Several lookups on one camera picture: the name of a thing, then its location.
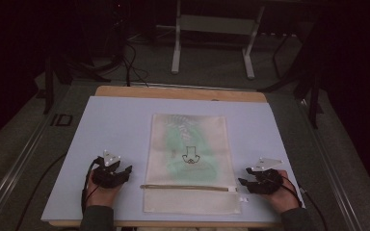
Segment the white metal stand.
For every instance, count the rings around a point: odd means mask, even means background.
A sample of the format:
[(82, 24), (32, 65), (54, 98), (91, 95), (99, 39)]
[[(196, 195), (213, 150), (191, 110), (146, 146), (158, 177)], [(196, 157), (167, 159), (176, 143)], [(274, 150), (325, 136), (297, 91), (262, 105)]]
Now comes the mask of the white metal stand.
[(230, 17), (205, 16), (195, 14), (184, 14), (181, 12), (182, 0), (173, 0), (175, 2), (175, 24), (174, 29), (174, 48), (172, 55), (171, 73), (178, 74), (181, 58), (181, 32), (203, 32), (217, 34), (231, 34), (239, 36), (248, 36), (249, 42), (242, 48), (242, 58), (247, 78), (255, 78), (253, 64), (251, 60), (251, 51), (258, 35), (258, 29), (265, 11), (264, 5), (259, 5), (255, 19), (242, 19)]

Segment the black tripod stand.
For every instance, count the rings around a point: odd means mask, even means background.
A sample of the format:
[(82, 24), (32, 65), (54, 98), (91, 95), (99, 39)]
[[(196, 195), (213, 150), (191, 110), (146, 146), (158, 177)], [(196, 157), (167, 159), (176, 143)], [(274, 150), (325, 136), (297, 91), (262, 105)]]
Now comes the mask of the black tripod stand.
[(257, 91), (272, 92), (297, 81), (298, 85), (293, 90), (293, 95), (296, 99), (300, 99), (302, 102), (305, 102), (305, 98), (308, 94), (310, 94), (309, 101), (307, 102), (308, 120), (312, 127), (317, 129), (317, 113), (319, 108), (318, 98), (321, 77), (320, 74), (315, 70), (315, 66), (310, 58), (314, 25), (314, 22), (309, 21), (296, 21), (292, 23), (291, 31), (282, 40), (281, 44), (277, 47), (274, 55), (272, 56), (272, 62), (277, 75), (279, 75), (277, 52), (287, 41), (287, 39), (295, 34), (298, 40), (302, 43), (302, 47), (300, 48), (291, 66), (284, 72), (278, 82), (270, 85), (269, 87), (258, 89)]
[(73, 77), (70, 71), (74, 69), (83, 73), (89, 79), (97, 82), (109, 83), (110, 80), (96, 74), (93, 70), (85, 65), (77, 62), (71, 56), (61, 53), (53, 53), (44, 62), (44, 89), (39, 90), (37, 98), (45, 100), (45, 107), (43, 113), (47, 115), (55, 102), (54, 94), (54, 78), (57, 77), (61, 84), (69, 85)]

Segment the green garment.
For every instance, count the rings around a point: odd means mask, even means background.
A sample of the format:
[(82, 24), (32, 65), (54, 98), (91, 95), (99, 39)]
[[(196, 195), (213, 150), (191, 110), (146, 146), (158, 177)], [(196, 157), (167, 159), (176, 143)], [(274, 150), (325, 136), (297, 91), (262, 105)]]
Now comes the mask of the green garment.
[(218, 163), (197, 125), (167, 125), (161, 138), (168, 174), (180, 184), (215, 182)]

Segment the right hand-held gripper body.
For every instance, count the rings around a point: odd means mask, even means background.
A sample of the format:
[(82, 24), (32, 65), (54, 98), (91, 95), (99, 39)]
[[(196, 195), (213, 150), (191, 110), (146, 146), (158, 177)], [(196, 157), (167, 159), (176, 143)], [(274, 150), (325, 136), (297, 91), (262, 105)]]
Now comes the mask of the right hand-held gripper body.
[(257, 194), (272, 194), (275, 193), (283, 183), (281, 175), (275, 170), (283, 164), (282, 160), (259, 158), (258, 161), (252, 166), (254, 171), (257, 171), (252, 183), (251, 193)]

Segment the cream mesh laundry bag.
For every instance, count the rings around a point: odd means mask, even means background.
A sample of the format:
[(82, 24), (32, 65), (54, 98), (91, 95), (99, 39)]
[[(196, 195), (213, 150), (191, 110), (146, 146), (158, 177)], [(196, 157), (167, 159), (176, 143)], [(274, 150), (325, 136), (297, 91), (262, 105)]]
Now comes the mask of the cream mesh laundry bag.
[[(161, 138), (167, 125), (197, 125), (206, 136), (218, 163), (215, 182), (180, 184), (167, 171)], [(223, 116), (163, 115), (152, 117), (145, 175), (144, 211), (188, 215), (234, 215), (241, 212), (231, 151)]]

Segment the person's right hand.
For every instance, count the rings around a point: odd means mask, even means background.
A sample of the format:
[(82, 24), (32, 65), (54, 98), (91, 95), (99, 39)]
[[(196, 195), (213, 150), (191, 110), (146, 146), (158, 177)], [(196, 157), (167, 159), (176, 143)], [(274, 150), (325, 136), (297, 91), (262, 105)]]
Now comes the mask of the person's right hand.
[(296, 198), (294, 185), (288, 180), (285, 170), (278, 172), (283, 179), (283, 186), (272, 194), (264, 194), (263, 197), (272, 205), (272, 207), (282, 214), (292, 209), (300, 208), (300, 202)]

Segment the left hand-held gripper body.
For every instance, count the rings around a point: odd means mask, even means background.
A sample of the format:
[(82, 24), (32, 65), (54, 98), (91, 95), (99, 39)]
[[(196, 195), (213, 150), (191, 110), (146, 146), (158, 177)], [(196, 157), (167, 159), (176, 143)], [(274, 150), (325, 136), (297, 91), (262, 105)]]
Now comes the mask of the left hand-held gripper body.
[(119, 178), (124, 176), (117, 172), (120, 164), (120, 156), (116, 156), (108, 150), (103, 151), (103, 156), (95, 161), (98, 167), (93, 171), (92, 181), (99, 187), (112, 189), (119, 186)]

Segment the metal floor rail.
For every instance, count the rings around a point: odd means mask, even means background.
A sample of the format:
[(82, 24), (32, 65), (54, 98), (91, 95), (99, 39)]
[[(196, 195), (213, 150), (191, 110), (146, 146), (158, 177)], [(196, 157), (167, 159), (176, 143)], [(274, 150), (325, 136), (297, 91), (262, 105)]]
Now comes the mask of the metal floor rail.
[(41, 212), (65, 154), (45, 153), (58, 109), (22, 109), (0, 133), (0, 231), (53, 231)]
[(362, 231), (361, 215), (357, 213), (359, 184), (364, 168), (343, 125), (329, 103), (321, 105), (314, 128), (308, 118), (308, 104), (299, 102), (301, 115), (315, 145), (317, 163), (322, 172), (319, 185), (305, 183), (311, 198), (320, 209), (329, 231)]

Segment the person's left hand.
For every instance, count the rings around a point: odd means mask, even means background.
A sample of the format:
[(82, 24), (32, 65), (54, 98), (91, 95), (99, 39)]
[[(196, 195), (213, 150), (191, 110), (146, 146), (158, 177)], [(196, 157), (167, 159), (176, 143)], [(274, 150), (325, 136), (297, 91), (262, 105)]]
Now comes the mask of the person's left hand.
[(93, 182), (93, 172), (89, 176), (89, 182), (87, 186), (88, 194), (86, 198), (86, 207), (90, 206), (105, 206), (112, 208), (115, 200), (119, 195), (119, 191), (122, 185), (119, 185), (112, 189), (105, 189), (97, 186)]

